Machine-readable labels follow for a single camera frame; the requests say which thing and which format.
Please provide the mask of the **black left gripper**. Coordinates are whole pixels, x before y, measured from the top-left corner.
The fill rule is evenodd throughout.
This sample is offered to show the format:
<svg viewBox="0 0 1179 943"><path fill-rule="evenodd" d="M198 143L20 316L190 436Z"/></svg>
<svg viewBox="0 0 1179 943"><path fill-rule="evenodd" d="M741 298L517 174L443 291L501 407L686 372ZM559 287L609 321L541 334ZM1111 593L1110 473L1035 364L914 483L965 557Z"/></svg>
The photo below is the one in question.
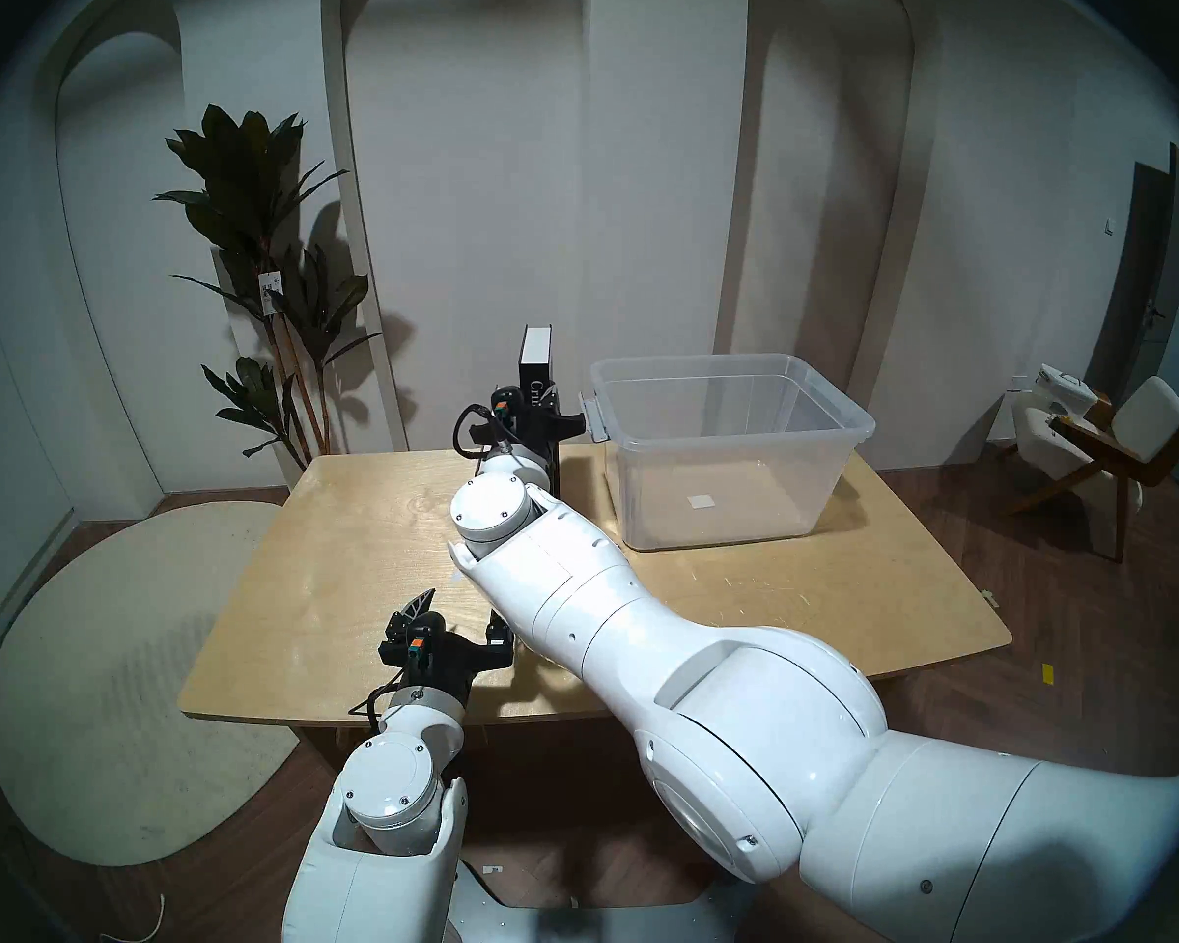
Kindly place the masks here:
<svg viewBox="0 0 1179 943"><path fill-rule="evenodd" d="M513 631L498 611L490 609L485 642L470 641L448 629L441 613L428 612L435 593L436 588L423 591L391 613L378 657L396 667L399 675L386 690L439 690L466 704L479 674L513 665Z"/></svg>

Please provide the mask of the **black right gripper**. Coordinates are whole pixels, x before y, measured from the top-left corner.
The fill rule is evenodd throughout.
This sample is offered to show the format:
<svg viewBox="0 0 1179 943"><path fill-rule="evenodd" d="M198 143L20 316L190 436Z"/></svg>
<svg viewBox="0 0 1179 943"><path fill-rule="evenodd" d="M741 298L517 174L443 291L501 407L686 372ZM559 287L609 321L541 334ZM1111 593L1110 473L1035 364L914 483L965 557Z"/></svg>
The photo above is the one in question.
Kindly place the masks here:
<svg viewBox="0 0 1179 943"><path fill-rule="evenodd" d="M498 424L498 446L522 446L534 460L553 459L552 440L578 438L587 431L585 414L556 414L556 403L545 398L533 404L522 387L498 385L490 393L490 413Z"/></svg>

